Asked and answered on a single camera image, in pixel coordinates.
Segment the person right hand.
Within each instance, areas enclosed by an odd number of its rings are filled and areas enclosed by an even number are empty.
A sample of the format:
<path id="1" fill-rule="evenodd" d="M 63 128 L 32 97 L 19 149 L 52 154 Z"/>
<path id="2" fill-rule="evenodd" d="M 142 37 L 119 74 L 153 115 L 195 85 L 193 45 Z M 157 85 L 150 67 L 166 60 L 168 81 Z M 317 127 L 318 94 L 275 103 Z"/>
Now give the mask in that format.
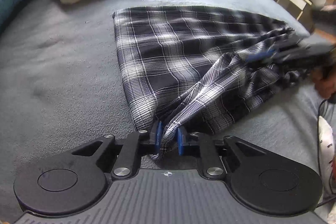
<path id="1" fill-rule="evenodd" d="M 329 72 L 326 78 L 323 77 L 322 68 L 316 68 L 311 73 L 311 80 L 317 93 L 326 100 L 329 100 L 335 93 L 335 67 Z"/>

